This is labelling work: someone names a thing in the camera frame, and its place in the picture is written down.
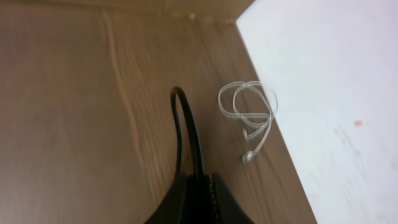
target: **black cable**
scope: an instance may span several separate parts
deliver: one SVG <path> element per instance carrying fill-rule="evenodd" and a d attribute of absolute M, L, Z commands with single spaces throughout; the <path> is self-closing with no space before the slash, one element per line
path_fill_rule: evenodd
<path fill-rule="evenodd" d="M 172 111 L 175 122 L 175 129 L 177 132 L 177 163 L 175 166 L 175 179 L 177 179 L 178 175 L 180 174 L 181 155 L 182 155 L 182 135 L 181 135 L 180 121 L 178 119 L 177 106 L 175 103 L 176 95 L 178 95 L 178 98 L 180 99 L 182 111 L 185 117 L 185 122 L 187 124 L 188 137 L 192 152 L 193 174 L 195 175 L 197 180 L 200 180 L 205 176 L 205 170 L 203 168 L 203 157 L 201 154 L 198 131 L 195 124 L 195 120 L 193 119 L 191 108 L 189 107 L 187 97 L 185 96 L 184 91 L 177 86 L 174 87 L 171 92 Z"/>

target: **small red spot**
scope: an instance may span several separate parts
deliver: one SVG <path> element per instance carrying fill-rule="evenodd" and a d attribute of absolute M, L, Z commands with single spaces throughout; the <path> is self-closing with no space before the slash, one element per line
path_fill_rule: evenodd
<path fill-rule="evenodd" d="M 357 127 L 362 126 L 362 124 L 363 124 L 363 122 L 361 120 L 357 120 L 354 122 L 354 125 Z"/>

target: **orange mark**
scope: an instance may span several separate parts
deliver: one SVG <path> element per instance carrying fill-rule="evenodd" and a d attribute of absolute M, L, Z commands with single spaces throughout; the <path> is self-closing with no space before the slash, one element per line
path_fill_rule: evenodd
<path fill-rule="evenodd" d="M 361 120 L 357 120 L 354 122 L 354 125 L 357 127 L 362 126 L 362 124 L 363 124 L 363 122 Z"/>

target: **wooden table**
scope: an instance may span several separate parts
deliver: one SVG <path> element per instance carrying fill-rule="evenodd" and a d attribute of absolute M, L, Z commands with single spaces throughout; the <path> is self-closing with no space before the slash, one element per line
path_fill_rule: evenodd
<path fill-rule="evenodd" d="M 2 2 L 0 69 L 0 223 L 143 223 L 173 179 L 175 85 L 190 100 L 206 171 L 253 221 L 316 222 L 276 123 L 242 164 L 260 139 L 246 142 L 242 122 L 220 113 L 223 85 L 257 79 L 234 24 Z M 263 110 L 254 95 L 240 100 Z"/>

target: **white string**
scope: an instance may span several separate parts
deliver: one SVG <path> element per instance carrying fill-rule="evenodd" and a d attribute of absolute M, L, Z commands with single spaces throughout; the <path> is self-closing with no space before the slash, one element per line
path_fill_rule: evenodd
<path fill-rule="evenodd" d="M 248 135 L 247 130 L 245 128 L 243 128 L 243 136 L 246 140 L 256 137 L 261 132 L 263 132 L 263 130 L 266 129 L 266 132 L 264 133 L 264 137 L 262 137 L 257 148 L 254 151 L 248 151 L 243 155 L 243 162 L 250 161 L 257 154 L 257 152 L 260 151 L 260 148 L 265 143 L 267 136 L 269 134 L 269 131 L 271 130 L 271 121 L 272 121 L 272 119 L 275 118 L 275 114 L 278 110 L 278 101 L 277 101 L 275 92 L 273 90 L 271 90 L 271 92 L 274 95 L 275 102 L 276 102 L 276 109 L 275 109 L 275 111 L 272 111 L 271 106 L 269 105 L 269 102 L 267 101 L 266 97 L 255 86 L 258 86 L 260 89 L 262 89 L 261 82 L 259 82 L 259 81 L 251 81 L 251 82 L 247 82 L 247 83 L 232 82 L 230 84 L 225 85 L 223 88 L 221 88 L 220 92 L 218 93 L 218 106 L 220 107 L 221 112 L 226 117 L 233 118 L 233 119 L 241 119 L 248 126 L 257 129 L 255 132 Z M 226 111 L 224 109 L 223 105 L 221 104 L 221 95 L 223 94 L 224 91 L 226 91 L 230 88 L 236 88 L 236 87 L 237 87 L 237 89 L 235 89 L 235 93 L 234 93 L 233 100 L 232 100 L 234 113 L 231 113 L 229 111 Z M 260 96 L 261 100 L 266 105 L 269 113 L 240 113 L 238 111 L 238 109 L 236 109 L 236 104 L 235 104 L 236 96 L 238 95 L 239 92 L 241 92 L 242 90 L 244 90 L 246 88 L 254 91 L 255 93 L 257 93 Z M 256 123 L 256 122 L 250 121 L 249 119 L 264 119 L 265 121 Z"/>

